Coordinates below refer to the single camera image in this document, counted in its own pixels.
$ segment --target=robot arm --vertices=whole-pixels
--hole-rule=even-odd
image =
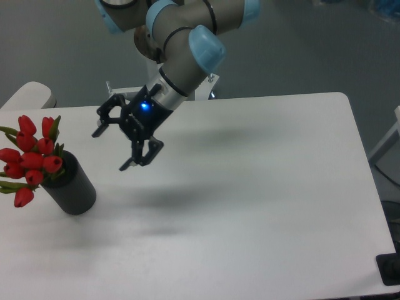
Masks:
[[[157,0],[94,0],[111,34],[142,26],[149,8]],[[184,0],[174,0],[183,5]]]
[[[104,5],[105,0],[97,1]],[[111,2],[114,2],[112,5],[119,2],[121,6],[109,7]],[[137,6],[137,10],[143,13],[147,11],[144,3],[150,1],[107,0],[105,8],[122,12]],[[123,95],[112,95],[97,110],[100,125],[92,135],[96,138],[109,124],[119,124],[132,142],[132,156],[121,166],[121,171],[129,166],[151,163],[162,149],[164,144],[153,136],[154,131],[208,74],[214,72],[226,55],[216,34],[238,28],[258,14],[259,0],[203,0],[185,6],[178,6],[171,0],[159,0],[151,5],[146,15],[146,26],[157,44],[162,45],[167,61],[129,103]],[[114,25],[121,30],[140,26],[143,21],[138,18],[137,22],[129,21],[126,25],[124,18],[117,19],[115,14],[108,16],[112,16]],[[121,107],[120,117],[109,117],[116,106]],[[143,155],[146,141],[149,151]]]

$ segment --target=concrete floor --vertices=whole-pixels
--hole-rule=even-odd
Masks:
[[[400,24],[356,0],[313,7],[261,0],[257,23],[221,36],[227,59],[219,98],[340,91],[351,102],[366,152],[395,122],[400,105]],[[108,33],[93,1],[0,1],[0,106],[29,81],[51,88],[60,106],[100,105],[105,82],[146,83],[133,32]],[[400,181],[399,147],[379,165]],[[376,175],[382,199],[400,192]]]

